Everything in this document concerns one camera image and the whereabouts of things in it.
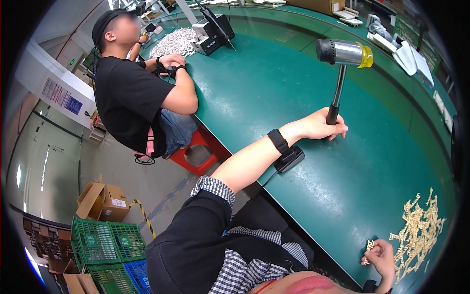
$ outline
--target blue floor line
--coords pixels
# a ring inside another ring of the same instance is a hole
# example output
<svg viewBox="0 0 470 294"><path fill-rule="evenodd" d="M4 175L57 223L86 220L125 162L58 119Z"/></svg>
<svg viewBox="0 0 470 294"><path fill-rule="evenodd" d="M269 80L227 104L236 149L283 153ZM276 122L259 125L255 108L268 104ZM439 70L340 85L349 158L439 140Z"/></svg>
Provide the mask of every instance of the blue floor line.
<svg viewBox="0 0 470 294"><path fill-rule="evenodd" d="M167 205L170 201L175 199L175 197L184 188L186 188L191 181L193 181L196 178L197 177L194 174L189 173L178 185L176 185L176 187L170 193L168 193L168 195L165 196L165 198L162 201L160 201L159 204L157 204L157 206L155 206L155 208L147 215L147 219L149 221L151 221L160 211L162 211L162 209L163 209L163 207L165 207L165 205ZM145 220L143 220L139 224L138 227L139 227L140 230L142 230L146 225L147 225L147 222Z"/></svg>

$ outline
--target lips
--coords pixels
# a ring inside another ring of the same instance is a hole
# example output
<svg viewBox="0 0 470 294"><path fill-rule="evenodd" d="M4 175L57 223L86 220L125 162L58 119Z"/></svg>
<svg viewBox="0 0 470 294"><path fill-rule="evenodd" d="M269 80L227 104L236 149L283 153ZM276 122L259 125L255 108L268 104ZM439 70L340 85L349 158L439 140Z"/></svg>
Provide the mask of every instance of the lips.
<svg viewBox="0 0 470 294"><path fill-rule="evenodd" d="M313 276L303 278L294 284L292 284L286 291L285 294L301 294L308 290L314 289L330 289L335 287L336 284L331 279L324 276Z"/></svg>

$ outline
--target checkered cuff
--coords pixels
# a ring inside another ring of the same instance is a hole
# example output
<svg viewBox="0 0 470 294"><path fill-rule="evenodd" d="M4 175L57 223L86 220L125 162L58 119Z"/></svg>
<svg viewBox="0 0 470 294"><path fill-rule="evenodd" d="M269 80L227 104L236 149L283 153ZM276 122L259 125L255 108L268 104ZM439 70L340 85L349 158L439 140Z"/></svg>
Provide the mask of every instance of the checkered cuff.
<svg viewBox="0 0 470 294"><path fill-rule="evenodd" d="M191 197L196 196L200 190L206 190L214 195L221 197L222 199L225 199L230 205L230 209L233 210L235 194L232 189L225 185L221 180L203 175L199 178L196 186L191 191Z"/></svg>

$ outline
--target hand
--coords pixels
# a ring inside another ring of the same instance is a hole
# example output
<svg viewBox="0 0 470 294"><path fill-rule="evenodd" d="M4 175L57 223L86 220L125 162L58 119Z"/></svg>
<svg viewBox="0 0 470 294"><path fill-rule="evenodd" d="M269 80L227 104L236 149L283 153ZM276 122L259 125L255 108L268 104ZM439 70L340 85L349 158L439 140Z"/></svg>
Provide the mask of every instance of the hand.
<svg viewBox="0 0 470 294"><path fill-rule="evenodd" d="M340 115L338 115L336 120L337 125L329 126L326 124L328 109L329 107L322 108L290 124L294 125L296 133L300 135L300 138L322 139L328 137L328 140L331 141L338 134L341 134L343 138L346 137L348 127L345 126L345 121Z"/></svg>
<svg viewBox="0 0 470 294"><path fill-rule="evenodd" d="M172 62L178 63L177 66L186 64L186 59L180 54L163 55L160 57L159 61L163 64L164 67L172 66Z"/></svg>
<svg viewBox="0 0 470 294"><path fill-rule="evenodd" d="M361 258L361 265L364 265L364 259L367 258L376 268L382 279L393 281L395 275L395 260L393 259L393 247L384 239L374 241L374 247L364 253Z"/></svg>
<svg viewBox="0 0 470 294"><path fill-rule="evenodd" d="M142 35L139 38L139 42L143 44L143 43L147 42L148 39L149 39L149 35Z"/></svg>

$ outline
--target blue plastic crate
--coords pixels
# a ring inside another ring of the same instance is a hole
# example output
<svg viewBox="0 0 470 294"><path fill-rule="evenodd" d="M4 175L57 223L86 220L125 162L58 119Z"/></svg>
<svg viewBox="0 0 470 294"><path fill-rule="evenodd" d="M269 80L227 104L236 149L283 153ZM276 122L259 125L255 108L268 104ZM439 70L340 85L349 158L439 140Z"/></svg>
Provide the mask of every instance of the blue plastic crate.
<svg viewBox="0 0 470 294"><path fill-rule="evenodd" d="M134 286L139 290L141 294L152 294L150 289L149 279L147 278L147 263L145 260L138 262L126 262L123 263L127 274L131 278Z"/></svg>

